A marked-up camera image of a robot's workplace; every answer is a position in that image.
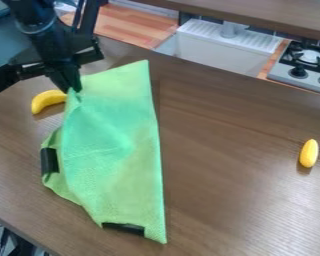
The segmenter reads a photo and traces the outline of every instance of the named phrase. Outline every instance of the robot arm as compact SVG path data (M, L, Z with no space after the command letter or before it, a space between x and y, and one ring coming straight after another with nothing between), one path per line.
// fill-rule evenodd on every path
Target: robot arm
M67 92L72 87L79 92L82 88L80 66L103 59L93 36L102 0L86 0L82 18L84 0L80 0L72 27L58 19L54 0L2 1L8 5L18 29L30 39L33 47L0 68L0 91L19 80L46 75L62 91Z

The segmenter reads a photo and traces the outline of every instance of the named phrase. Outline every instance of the yellow lemon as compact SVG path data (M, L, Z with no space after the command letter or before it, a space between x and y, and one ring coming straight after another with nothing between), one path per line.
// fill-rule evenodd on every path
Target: yellow lemon
M316 140L308 140L300 152L299 162L302 166L310 168L317 162L319 146Z

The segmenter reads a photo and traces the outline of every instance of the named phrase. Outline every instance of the stove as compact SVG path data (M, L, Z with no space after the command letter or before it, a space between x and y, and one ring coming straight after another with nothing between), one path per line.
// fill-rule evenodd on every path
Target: stove
M320 46L290 42L267 78L320 92Z

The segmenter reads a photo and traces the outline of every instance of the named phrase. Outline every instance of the green cloth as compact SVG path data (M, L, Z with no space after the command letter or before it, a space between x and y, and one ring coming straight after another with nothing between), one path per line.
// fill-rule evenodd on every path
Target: green cloth
M56 149L59 172L43 184L81 205L99 225L133 224L165 244L160 144L148 61L82 77L70 89L62 127L42 148Z

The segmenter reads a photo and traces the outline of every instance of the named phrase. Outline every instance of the wooden countertop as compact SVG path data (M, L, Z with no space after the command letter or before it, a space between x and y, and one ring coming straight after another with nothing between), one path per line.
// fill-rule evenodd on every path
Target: wooden countertop
M30 114L52 87L41 78L0 94L0 220L64 256L320 255L320 157L312 171L297 164L307 139L320 144L320 95L131 52L119 65L150 61L168 244L102 230L42 186L40 143L62 115Z
M74 13L68 13L61 20L72 25L73 18ZM107 4L100 8L95 34L154 49L175 33L177 23L176 19Z
M133 0L320 40L320 0Z

